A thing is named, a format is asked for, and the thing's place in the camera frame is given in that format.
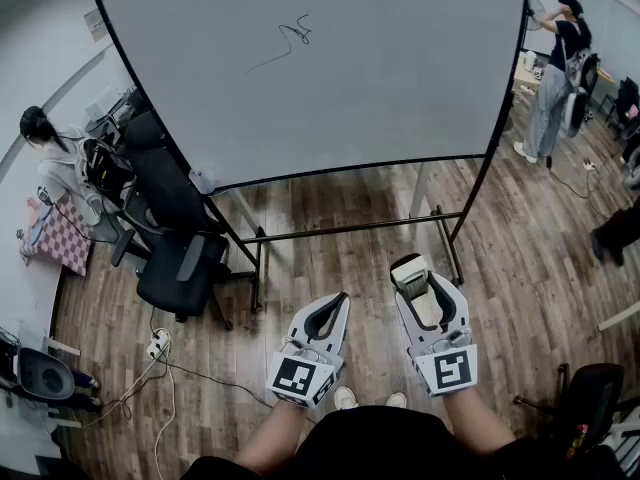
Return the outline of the black standing fan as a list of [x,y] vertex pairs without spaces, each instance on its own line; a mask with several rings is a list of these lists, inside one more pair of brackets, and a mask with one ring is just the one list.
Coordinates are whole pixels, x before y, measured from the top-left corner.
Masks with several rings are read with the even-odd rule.
[[540,0],[527,0],[527,12],[525,19],[525,32],[520,42],[520,50],[540,51],[545,46],[541,26],[538,22],[545,14],[545,8]]

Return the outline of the person's left forearm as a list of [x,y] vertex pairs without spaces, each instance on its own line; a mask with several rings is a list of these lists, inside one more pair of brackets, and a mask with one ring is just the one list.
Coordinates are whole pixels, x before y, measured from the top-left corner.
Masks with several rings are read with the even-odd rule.
[[260,475],[279,470],[295,455],[306,421],[305,408],[277,402],[233,462]]

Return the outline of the person's right forearm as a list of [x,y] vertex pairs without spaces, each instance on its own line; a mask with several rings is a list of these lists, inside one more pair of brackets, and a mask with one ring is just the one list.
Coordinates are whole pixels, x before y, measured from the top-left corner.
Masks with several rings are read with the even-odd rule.
[[474,453],[491,455],[516,441],[474,388],[445,394],[443,401],[454,436]]

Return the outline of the white whiteboard eraser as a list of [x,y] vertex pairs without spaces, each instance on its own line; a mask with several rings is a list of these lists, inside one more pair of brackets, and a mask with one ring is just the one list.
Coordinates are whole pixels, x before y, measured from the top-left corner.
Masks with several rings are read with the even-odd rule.
[[433,287],[428,282],[428,266],[425,258],[413,253],[391,267],[391,279],[419,325],[435,327],[442,316]]

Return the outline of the person's black clothing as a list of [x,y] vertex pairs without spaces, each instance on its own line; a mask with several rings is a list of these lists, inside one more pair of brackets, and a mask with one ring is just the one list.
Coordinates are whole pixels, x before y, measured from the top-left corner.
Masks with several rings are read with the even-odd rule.
[[613,451],[599,446],[555,457],[532,438],[481,456],[437,417],[386,406],[325,416],[292,459],[260,475],[230,460],[200,457],[180,480],[631,480]]

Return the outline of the pink checkered cloth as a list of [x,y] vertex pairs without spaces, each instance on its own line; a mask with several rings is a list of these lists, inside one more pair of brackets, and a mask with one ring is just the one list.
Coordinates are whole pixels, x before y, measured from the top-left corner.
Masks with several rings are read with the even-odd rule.
[[19,252],[25,264],[36,256],[48,256],[84,277],[91,250],[89,227],[75,206],[66,201],[48,206],[27,199],[28,227],[16,232]]

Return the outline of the paper wall notice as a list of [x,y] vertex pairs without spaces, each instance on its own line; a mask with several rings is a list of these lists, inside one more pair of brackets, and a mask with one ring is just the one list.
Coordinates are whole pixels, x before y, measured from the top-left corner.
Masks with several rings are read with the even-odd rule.
[[99,42],[108,36],[108,31],[102,15],[98,9],[94,9],[84,15],[86,26],[95,42]]

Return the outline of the white box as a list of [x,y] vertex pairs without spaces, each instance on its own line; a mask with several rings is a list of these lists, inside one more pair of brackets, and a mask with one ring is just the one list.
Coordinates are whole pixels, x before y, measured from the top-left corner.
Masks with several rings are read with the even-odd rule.
[[85,108],[85,112],[90,121],[97,121],[111,112],[111,109],[118,103],[121,94],[117,89],[107,86],[95,99]]

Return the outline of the white desk edge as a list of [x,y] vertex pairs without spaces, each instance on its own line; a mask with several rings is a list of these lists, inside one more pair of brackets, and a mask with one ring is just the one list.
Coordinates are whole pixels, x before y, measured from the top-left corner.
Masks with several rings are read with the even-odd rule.
[[622,321],[630,318],[631,316],[637,314],[638,312],[640,312],[640,301],[636,302],[635,304],[633,304],[632,306],[628,307],[627,309],[617,313],[613,317],[610,317],[607,320],[601,322],[598,325],[598,330],[600,332],[603,332],[604,330],[609,329],[609,328],[621,323]]

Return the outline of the black office chair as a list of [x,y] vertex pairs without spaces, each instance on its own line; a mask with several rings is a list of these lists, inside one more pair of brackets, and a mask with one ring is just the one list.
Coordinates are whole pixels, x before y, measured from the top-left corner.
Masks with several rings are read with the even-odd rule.
[[248,279],[256,310],[258,272],[233,272],[226,265],[226,231],[205,209],[205,198],[170,152],[152,113],[130,121],[124,153],[134,180],[119,215],[131,228],[116,242],[112,264],[119,265],[126,254],[144,261],[138,296],[184,322],[208,305],[220,308],[215,285]]
[[571,458],[596,445],[620,410],[624,368],[613,363],[583,366],[575,372],[567,363],[558,367],[557,404],[545,405],[517,395],[516,405],[528,406],[548,416],[543,441],[553,452]]
[[639,104],[640,88],[634,80],[626,77],[619,84],[617,96],[613,100],[606,119],[616,139],[633,119],[632,108],[638,108]]

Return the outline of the clear marker holder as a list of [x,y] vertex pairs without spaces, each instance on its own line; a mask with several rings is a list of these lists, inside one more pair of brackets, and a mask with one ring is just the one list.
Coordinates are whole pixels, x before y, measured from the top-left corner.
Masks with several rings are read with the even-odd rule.
[[219,185],[216,173],[211,167],[205,169],[191,169],[189,172],[189,179],[197,190],[202,195],[206,196],[213,195]]

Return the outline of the white whiteboard with black frame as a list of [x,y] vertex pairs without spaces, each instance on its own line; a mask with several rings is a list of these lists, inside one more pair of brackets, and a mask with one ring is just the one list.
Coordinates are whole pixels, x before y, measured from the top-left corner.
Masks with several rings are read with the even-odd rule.
[[509,113],[527,0],[96,0],[188,175],[217,191],[479,158]]

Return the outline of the wooden table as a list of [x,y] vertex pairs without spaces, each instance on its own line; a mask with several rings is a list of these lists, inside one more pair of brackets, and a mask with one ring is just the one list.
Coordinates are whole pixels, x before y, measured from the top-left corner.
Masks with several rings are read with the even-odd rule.
[[[536,54],[533,51],[521,51],[519,53],[519,58],[516,64],[514,81],[517,84],[538,86],[541,83],[542,77],[537,78],[533,73],[533,69],[535,62],[542,57],[542,54]],[[599,79],[602,79],[610,84],[615,83],[615,80],[601,68],[598,68],[595,71],[588,73],[587,75],[588,82],[597,82]]]

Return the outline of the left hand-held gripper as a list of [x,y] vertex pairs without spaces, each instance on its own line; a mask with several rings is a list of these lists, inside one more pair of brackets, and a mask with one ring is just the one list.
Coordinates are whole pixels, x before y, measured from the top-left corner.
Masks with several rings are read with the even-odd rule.
[[267,389],[280,401],[316,409],[343,369],[340,353],[350,312],[345,292],[311,302],[294,315],[280,351],[274,353]]

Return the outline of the grey rounded device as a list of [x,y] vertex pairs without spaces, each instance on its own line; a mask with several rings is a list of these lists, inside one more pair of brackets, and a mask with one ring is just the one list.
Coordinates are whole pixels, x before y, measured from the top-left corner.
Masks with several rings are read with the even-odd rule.
[[75,391],[69,367],[59,359],[35,349],[22,347],[17,356],[19,387],[41,401],[63,401]]

